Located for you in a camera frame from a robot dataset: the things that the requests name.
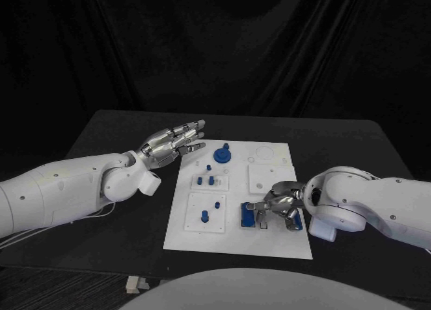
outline black table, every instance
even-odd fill
[[[300,181],[338,165],[384,177],[411,178],[400,155],[372,121],[258,118],[101,110],[72,146],[68,158],[137,149],[164,127],[206,120],[208,139],[283,142]],[[180,161],[156,173],[153,197],[137,193],[113,214],[76,221],[6,248],[0,265],[130,274],[173,279],[221,268],[252,267],[313,274],[382,296],[431,300],[431,256],[388,239],[368,225],[338,231],[335,243],[309,236],[313,260],[162,249]]]

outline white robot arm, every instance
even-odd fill
[[[128,199],[153,195],[162,180],[150,171],[205,147],[203,120],[151,135],[137,152],[56,161],[0,183],[0,238],[81,219]]]
[[[306,185],[277,183],[264,201],[247,209],[271,210],[286,218],[287,228],[297,230],[296,200],[312,214],[313,236],[333,242],[336,229],[362,231],[369,223],[387,237],[431,250],[431,183],[379,179],[359,169],[335,167]]]

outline blue object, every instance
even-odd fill
[[[301,225],[301,216],[299,215],[299,212],[297,215],[294,216],[294,224],[299,226],[300,230],[304,229],[304,226]]]
[[[200,220],[203,223],[209,221],[209,213],[206,210],[200,213]]]
[[[221,149],[213,152],[213,159],[218,163],[226,163],[231,160],[229,145],[225,143]]]
[[[248,210],[245,206],[248,202],[241,204],[241,226],[255,227],[254,210]]]

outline white board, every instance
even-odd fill
[[[271,212],[267,213],[267,229],[260,229],[258,225],[255,228],[241,227],[241,204],[263,201],[274,183],[296,181],[288,145],[248,141],[198,140],[196,143],[199,142],[205,142],[206,147],[185,155],[180,162],[163,248],[312,259],[306,227],[301,231],[288,231],[283,218]],[[222,148],[224,143],[229,143],[232,158],[228,163],[218,163],[213,152]],[[211,171],[206,170],[206,165],[212,166]],[[198,176],[203,178],[202,185],[196,184]],[[222,180],[221,185],[206,185],[209,176]],[[189,200],[192,194],[198,194],[193,197],[196,200]],[[218,196],[221,200],[221,197],[225,199],[221,202],[225,204],[224,226],[222,213],[215,213],[222,206],[218,210],[208,210],[208,223],[200,221],[202,208],[212,208],[212,198]],[[199,204],[199,207],[189,209],[193,204]]]

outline robotic hand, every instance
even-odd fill
[[[312,215],[309,232],[333,242],[336,229],[362,231],[366,223],[387,237],[431,250],[431,183],[401,178],[379,179],[371,173],[335,167],[306,183],[274,184],[263,202],[245,207],[286,219],[288,230],[299,230],[296,201]]]
[[[81,219],[128,199],[140,190],[153,195],[162,180],[150,171],[176,157],[199,150],[205,143],[203,120],[164,129],[140,149],[45,164],[0,183],[0,238]]]

